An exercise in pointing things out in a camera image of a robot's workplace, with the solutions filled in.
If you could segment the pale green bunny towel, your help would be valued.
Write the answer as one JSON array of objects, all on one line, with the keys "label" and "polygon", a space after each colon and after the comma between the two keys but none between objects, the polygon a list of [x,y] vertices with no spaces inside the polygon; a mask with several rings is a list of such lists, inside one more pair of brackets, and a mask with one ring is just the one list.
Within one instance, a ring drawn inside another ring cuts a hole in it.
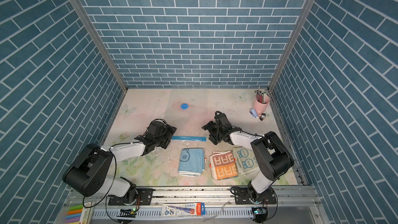
[{"label": "pale green bunny towel", "polygon": [[260,168],[252,150],[234,147],[233,154],[240,174],[247,178],[254,178],[258,174]]}]

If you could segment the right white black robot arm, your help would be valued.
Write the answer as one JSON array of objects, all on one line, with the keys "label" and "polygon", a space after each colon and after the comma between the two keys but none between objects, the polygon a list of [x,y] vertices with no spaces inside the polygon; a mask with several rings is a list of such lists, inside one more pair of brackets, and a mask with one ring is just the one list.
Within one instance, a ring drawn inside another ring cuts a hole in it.
[{"label": "right white black robot arm", "polygon": [[202,129],[209,132],[209,140],[215,145],[226,142],[254,152],[260,172],[248,183],[248,197],[253,202],[264,200],[272,184],[294,166],[291,153],[273,131],[251,134],[233,126],[220,111],[216,111],[214,120],[202,126]]}]

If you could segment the pink pen cup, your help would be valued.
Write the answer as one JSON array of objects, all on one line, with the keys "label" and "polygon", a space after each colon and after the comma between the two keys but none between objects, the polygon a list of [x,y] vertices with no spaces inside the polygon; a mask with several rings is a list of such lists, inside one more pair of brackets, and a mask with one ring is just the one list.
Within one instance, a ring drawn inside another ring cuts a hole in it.
[{"label": "pink pen cup", "polygon": [[265,113],[265,110],[269,106],[269,103],[270,103],[269,96],[260,89],[256,89],[255,98],[252,103],[252,108],[256,110],[258,116]]}]

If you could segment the aluminium mounting rail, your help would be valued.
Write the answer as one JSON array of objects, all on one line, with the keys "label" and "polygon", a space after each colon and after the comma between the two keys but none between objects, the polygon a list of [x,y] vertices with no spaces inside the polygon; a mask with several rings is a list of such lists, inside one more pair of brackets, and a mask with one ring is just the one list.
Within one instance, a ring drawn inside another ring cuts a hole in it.
[{"label": "aluminium mounting rail", "polygon": [[111,196],[87,198],[98,205],[89,209],[90,223],[106,220],[112,224],[134,221],[182,220],[188,216],[166,216],[165,205],[188,206],[202,203],[205,212],[196,216],[204,222],[214,218],[264,218],[266,223],[326,224],[325,213],[312,186],[273,186],[260,200],[252,200],[243,186],[138,187],[139,203],[124,204]]}]

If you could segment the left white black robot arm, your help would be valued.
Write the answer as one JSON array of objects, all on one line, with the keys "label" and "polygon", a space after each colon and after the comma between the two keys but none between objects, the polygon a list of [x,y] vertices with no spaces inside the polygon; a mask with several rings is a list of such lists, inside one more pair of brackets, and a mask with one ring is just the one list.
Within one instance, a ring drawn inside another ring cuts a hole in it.
[{"label": "left white black robot arm", "polygon": [[155,119],[144,134],[131,141],[112,146],[88,144],[64,172],[62,180],[85,198],[113,196],[124,205],[137,204],[136,185],[124,177],[117,178],[117,163],[142,157],[157,147],[166,149],[176,131],[165,120]]}]

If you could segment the clear vacuum bag blue zipper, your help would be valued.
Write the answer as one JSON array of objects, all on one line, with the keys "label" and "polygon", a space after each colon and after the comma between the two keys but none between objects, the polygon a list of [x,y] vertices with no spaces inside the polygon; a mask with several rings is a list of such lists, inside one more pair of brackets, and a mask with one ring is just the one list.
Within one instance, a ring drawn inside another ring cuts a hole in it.
[{"label": "clear vacuum bag blue zipper", "polygon": [[207,100],[193,96],[173,95],[164,114],[168,124],[176,127],[174,140],[205,142],[202,126],[207,120]]}]

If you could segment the light blue towel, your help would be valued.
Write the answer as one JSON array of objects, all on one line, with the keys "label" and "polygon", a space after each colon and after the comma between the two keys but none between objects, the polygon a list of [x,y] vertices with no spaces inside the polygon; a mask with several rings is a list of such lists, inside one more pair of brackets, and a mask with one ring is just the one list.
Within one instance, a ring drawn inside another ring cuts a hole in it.
[{"label": "light blue towel", "polygon": [[205,170],[203,148],[185,148],[180,155],[178,174],[181,176],[200,177]]}]

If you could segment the red blue packaged item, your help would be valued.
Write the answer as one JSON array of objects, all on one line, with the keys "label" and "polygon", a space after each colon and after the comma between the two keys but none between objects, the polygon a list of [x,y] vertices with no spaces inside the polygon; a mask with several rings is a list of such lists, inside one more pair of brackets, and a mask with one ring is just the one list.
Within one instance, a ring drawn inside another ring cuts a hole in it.
[{"label": "red blue packaged item", "polygon": [[205,214],[205,204],[201,202],[163,204],[161,210],[162,217],[204,216]]}]

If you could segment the colourful marker set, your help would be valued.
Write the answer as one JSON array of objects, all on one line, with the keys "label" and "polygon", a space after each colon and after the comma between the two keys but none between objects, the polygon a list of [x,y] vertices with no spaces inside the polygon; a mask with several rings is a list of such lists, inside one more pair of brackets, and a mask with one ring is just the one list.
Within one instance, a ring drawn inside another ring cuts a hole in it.
[{"label": "colourful marker set", "polygon": [[84,207],[83,204],[71,206],[65,216],[65,224],[89,224],[93,216],[91,208]]}]

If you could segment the small metal binder clip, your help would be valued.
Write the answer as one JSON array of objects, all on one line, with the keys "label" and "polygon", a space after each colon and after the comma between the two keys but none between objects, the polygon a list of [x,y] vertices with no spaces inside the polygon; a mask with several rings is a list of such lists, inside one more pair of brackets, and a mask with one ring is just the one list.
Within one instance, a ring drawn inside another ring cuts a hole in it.
[{"label": "small metal binder clip", "polygon": [[261,114],[261,115],[259,116],[259,119],[260,119],[261,121],[263,121],[265,118],[266,118],[266,114],[265,114],[265,113],[263,113],[263,114]]}]

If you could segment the orange white folded towel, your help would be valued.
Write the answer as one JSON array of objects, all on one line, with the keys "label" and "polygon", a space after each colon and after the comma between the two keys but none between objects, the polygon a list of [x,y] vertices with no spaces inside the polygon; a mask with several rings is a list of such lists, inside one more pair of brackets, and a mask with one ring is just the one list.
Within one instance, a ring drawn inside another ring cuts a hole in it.
[{"label": "orange white folded towel", "polygon": [[210,169],[214,180],[238,177],[234,154],[231,150],[214,151],[209,157]]}]

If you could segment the small blue white eraser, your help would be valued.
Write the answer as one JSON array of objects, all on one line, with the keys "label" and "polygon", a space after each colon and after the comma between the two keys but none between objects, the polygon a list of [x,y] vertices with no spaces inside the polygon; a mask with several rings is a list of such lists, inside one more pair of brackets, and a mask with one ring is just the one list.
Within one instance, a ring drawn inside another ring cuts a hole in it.
[{"label": "small blue white eraser", "polygon": [[258,114],[257,114],[256,110],[253,109],[253,108],[250,110],[250,114],[251,114],[254,118],[257,118],[257,117],[258,117]]}]

